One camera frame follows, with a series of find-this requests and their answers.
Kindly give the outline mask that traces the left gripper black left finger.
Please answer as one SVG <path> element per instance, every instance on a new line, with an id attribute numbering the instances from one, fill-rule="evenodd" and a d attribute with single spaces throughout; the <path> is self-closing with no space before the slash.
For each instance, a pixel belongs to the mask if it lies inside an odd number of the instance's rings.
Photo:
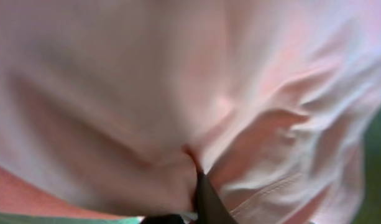
<path id="1" fill-rule="evenodd" d="M 185 222 L 179 215 L 162 215 L 145 217 L 140 224 L 185 224 Z"/>

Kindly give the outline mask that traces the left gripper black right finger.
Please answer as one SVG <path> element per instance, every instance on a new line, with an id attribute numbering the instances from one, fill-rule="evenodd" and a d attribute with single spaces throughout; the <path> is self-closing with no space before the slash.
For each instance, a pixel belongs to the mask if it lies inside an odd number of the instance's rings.
<path id="1" fill-rule="evenodd" d="M 199 172 L 195 193 L 196 224 L 237 224 L 216 193 L 208 177 Z"/>

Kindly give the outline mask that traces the pink printed t-shirt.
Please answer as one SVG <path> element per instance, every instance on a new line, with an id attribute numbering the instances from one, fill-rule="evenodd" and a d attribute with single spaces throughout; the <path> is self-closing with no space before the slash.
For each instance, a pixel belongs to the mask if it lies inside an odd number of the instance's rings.
<path id="1" fill-rule="evenodd" d="M 0 1 L 0 167 L 107 213 L 349 223 L 381 0 Z"/>

